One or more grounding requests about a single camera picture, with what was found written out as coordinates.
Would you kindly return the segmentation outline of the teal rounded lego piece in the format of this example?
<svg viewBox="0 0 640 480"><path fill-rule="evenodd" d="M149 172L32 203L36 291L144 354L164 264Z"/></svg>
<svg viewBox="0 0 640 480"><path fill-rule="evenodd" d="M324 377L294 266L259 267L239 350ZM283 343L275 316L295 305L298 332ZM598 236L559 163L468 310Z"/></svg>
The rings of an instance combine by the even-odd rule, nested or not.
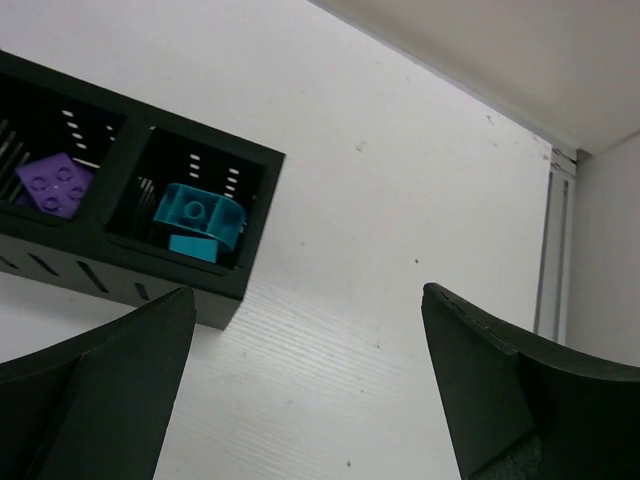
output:
<svg viewBox="0 0 640 480"><path fill-rule="evenodd" d="M231 252L246 216L245 209L227 196L171 183L165 189L153 221L172 231L215 240L222 251Z"/></svg>

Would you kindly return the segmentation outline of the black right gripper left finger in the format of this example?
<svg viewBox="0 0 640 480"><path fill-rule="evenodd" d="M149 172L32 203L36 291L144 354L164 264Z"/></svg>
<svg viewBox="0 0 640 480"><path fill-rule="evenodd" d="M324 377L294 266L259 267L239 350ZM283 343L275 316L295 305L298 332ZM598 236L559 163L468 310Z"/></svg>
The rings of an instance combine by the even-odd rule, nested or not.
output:
<svg viewBox="0 0 640 480"><path fill-rule="evenodd" d="M180 288L2 363L2 478L153 478L194 327Z"/></svg>

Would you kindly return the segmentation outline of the purple rectangular lego brick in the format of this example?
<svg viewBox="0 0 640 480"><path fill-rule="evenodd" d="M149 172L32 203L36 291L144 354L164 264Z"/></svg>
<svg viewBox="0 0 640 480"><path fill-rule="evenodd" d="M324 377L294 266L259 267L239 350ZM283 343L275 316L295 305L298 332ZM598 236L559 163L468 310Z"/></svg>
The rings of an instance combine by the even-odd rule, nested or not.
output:
<svg viewBox="0 0 640 480"><path fill-rule="evenodd" d="M94 174L66 153L15 169L25 196L41 212L71 219L89 190Z"/></svg>

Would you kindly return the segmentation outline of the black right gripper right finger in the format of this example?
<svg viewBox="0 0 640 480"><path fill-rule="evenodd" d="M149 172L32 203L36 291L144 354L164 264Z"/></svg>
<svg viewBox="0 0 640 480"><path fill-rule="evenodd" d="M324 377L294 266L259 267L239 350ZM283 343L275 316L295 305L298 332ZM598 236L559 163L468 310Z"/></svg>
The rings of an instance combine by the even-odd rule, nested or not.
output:
<svg viewBox="0 0 640 480"><path fill-rule="evenodd" d="M636 479L639 370L427 283L428 349L464 479Z"/></svg>

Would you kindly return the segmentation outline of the teal small lego brick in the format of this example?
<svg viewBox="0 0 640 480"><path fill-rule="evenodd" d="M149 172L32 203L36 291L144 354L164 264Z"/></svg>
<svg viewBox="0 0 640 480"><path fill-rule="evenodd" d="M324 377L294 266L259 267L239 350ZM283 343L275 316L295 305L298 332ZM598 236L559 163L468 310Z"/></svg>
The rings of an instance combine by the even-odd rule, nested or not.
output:
<svg viewBox="0 0 640 480"><path fill-rule="evenodd" d="M218 241L208 237L171 235L169 250L215 264L218 256Z"/></svg>

